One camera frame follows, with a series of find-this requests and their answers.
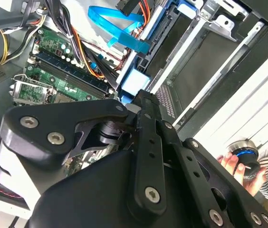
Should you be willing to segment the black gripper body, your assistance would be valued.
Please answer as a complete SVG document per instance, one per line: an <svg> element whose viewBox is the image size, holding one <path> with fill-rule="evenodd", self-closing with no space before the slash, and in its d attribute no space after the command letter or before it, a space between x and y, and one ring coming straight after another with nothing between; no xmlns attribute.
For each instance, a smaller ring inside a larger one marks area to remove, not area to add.
<svg viewBox="0 0 268 228"><path fill-rule="evenodd" d="M134 205L134 156L110 155L55 184L38 200L31 228L155 228L148 219L148 196Z"/></svg>

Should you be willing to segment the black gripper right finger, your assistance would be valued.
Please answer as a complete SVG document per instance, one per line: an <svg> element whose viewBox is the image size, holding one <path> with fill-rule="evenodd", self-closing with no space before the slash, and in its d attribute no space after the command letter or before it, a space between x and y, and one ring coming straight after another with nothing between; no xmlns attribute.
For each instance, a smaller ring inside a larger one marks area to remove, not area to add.
<svg viewBox="0 0 268 228"><path fill-rule="evenodd" d="M148 95L148 219L167 228L268 228L268 212L201 145L181 142Z"/></svg>

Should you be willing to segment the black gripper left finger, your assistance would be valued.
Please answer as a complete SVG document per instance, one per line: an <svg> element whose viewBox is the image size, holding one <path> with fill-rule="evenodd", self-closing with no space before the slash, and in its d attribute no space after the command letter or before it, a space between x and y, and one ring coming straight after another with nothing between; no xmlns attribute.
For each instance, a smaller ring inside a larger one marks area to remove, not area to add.
<svg viewBox="0 0 268 228"><path fill-rule="evenodd" d="M0 126L0 184L32 210L55 184L118 152L134 156L134 205L148 188L148 95L15 107Z"/></svg>

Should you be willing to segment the person's hand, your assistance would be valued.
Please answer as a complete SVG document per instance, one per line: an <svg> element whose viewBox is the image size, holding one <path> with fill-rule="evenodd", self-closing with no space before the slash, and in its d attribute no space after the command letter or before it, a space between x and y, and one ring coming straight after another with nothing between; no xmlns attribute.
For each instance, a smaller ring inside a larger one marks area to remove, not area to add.
<svg viewBox="0 0 268 228"><path fill-rule="evenodd" d="M239 163L236 155L228 152L225 156L220 156L217 161L230 173L239 184L251 195L255 196L266 181L266 167L260 168L256 177L250 181L244 181L246 167Z"/></svg>

